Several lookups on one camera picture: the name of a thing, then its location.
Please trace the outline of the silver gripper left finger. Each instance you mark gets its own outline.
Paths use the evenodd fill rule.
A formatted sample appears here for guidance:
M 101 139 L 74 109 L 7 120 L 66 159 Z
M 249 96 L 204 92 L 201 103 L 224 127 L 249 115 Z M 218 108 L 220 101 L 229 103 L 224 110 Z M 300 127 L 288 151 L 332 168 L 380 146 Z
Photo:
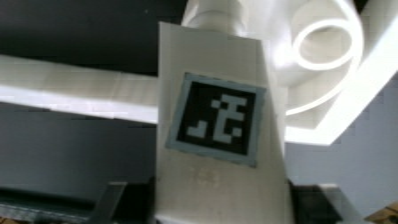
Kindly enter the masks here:
M 153 224 L 153 185 L 110 182 L 83 224 Z

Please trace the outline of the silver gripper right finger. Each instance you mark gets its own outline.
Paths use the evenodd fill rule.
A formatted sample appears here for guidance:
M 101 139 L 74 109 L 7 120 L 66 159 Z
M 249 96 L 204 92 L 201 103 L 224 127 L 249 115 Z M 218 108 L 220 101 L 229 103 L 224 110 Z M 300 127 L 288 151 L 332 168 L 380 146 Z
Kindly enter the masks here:
M 295 224 L 368 224 L 336 184 L 289 183 Z

